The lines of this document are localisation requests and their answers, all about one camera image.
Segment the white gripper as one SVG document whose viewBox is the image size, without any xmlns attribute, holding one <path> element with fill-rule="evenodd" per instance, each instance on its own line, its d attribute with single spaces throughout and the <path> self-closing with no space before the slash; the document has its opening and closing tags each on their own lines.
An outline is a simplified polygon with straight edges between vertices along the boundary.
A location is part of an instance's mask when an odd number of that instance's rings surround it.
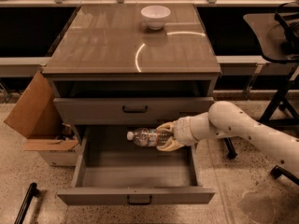
<svg viewBox="0 0 299 224">
<path fill-rule="evenodd" d="M 169 121 L 156 128 L 157 131 L 173 132 L 174 138 L 170 137 L 164 145 L 157 146 L 157 149 L 164 152 L 175 151 L 184 146 L 192 144 L 190 118 L 180 118 L 176 121 Z"/>
</svg>

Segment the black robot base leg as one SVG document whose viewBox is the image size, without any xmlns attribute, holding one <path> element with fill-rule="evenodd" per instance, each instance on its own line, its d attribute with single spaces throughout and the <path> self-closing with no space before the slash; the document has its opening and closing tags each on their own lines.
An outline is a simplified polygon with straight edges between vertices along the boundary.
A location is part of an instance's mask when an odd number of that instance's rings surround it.
<svg viewBox="0 0 299 224">
<path fill-rule="evenodd" d="M 28 188 L 28 190 L 25 194 L 25 197 L 22 201 L 21 208 L 20 208 L 19 213 L 15 219 L 14 224 L 22 224 L 23 223 L 23 221 L 26 217 L 27 211 L 30 207 L 31 201 L 38 194 L 39 194 L 39 190 L 37 189 L 37 183 L 35 183 L 35 182 L 31 183 L 29 185 L 29 188 Z"/>
</svg>

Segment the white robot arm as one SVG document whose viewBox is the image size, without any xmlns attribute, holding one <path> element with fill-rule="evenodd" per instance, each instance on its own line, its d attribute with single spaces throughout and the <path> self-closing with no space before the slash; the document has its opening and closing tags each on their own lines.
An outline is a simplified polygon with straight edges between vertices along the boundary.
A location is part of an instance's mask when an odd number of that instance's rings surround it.
<svg viewBox="0 0 299 224">
<path fill-rule="evenodd" d="M 230 102 L 216 102 L 205 113 L 167 122 L 157 130 L 173 134 L 165 145 L 159 147 L 161 151 L 192 146 L 204 139 L 241 137 L 299 177 L 298 139 L 263 125 Z"/>
</svg>

